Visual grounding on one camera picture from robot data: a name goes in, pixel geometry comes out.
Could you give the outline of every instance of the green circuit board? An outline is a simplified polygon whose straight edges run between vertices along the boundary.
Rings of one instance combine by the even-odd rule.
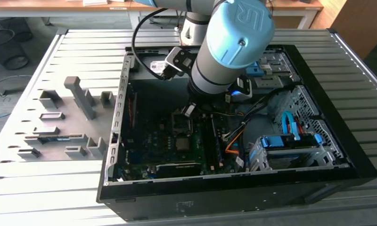
[[[192,120],[172,113],[171,117],[144,120],[127,139],[127,161],[120,173],[127,180],[140,180],[159,178],[160,167],[172,168],[166,177],[180,176],[182,170],[174,167],[192,167],[199,175],[232,172],[235,160],[223,154],[222,134],[227,126],[226,117],[214,115]],[[206,129],[212,129],[215,140],[204,136],[210,134]]]

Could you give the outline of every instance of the slotted metal worktable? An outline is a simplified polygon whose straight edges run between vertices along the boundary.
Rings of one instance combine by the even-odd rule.
[[[64,161],[63,155],[46,149],[42,150],[43,158],[26,161],[16,152],[18,146],[26,146],[22,133],[31,132],[40,122],[38,114],[44,112],[35,96],[39,90],[56,89],[68,100],[68,120],[82,113],[71,111],[75,103],[63,86],[67,76],[79,76],[82,87],[96,97],[102,91],[118,93],[124,47],[131,45],[132,33],[131,30],[70,30],[56,35],[0,134],[0,225],[124,223],[106,205],[96,203],[102,160]],[[139,33],[138,43],[179,45],[179,35],[172,30],[146,30]],[[340,37],[328,31],[278,30],[272,44],[296,44],[377,168],[377,78]],[[108,121],[103,124],[82,121],[82,125],[92,125],[80,133],[96,137],[98,131],[104,131],[100,135],[108,142]],[[167,219],[146,224],[219,225],[218,222],[230,225],[377,225],[377,179],[310,206]]]

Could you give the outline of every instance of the floor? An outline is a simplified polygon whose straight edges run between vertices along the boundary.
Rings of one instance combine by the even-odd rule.
[[[12,75],[34,75],[44,56],[46,50],[50,47],[51,41],[58,31],[58,27],[68,29],[131,29],[131,22],[127,13],[112,17],[52,17],[51,23],[54,26],[46,26],[40,18],[27,19],[34,39],[23,43],[23,48],[30,56],[30,64],[26,68],[16,71],[7,71],[0,65],[0,79]],[[167,20],[167,28],[174,28],[176,21]],[[143,28],[155,28],[158,25],[146,24]],[[368,67],[377,75],[377,47],[366,59]],[[7,90],[7,95],[0,97],[0,115],[12,112],[18,100],[23,94],[23,90],[28,84],[28,77],[14,78],[3,81],[0,87]],[[7,117],[0,118],[0,131],[6,124]]]

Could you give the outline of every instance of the blue clip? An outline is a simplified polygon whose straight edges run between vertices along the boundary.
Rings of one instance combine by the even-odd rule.
[[[284,141],[283,141],[282,136],[266,137],[266,140],[268,142],[268,147],[283,147],[284,146]]]
[[[262,144],[263,144],[263,147],[268,147],[268,141],[266,138],[262,138]]]
[[[283,117],[282,117],[283,132],[284,132],[284,134],[288,133],[287,118],[290,120],[291,133],[295,136],[295,140],[300,140],[300,133],[298,131],[298,124],[295,122],[294,115],[290,111],[283,112]]]
[[[251,157],[250,157],[250,160],[252,160],[254,156],[256,155],[256,150],[254,150],[252,154],[251,154]]]
[[[318,143],[319,143],[320,145],[323,145],[323,137],[320,136],[319,133],[315,134],[315,139],[316,139]]]

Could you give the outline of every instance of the label sticker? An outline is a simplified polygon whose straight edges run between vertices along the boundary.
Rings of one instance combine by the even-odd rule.
[[[164,61],[152,61],[151,62],[151,70],[155,73],[163,73],[164,69],[166,69],[166,62]]]
[[[127,7],[111,7],[111,10],[127,10]]]
[[[240,165],[240,167],[244,166],[244,161],[239,156],[236,157],[236,163],[238,163],[238,165]]]

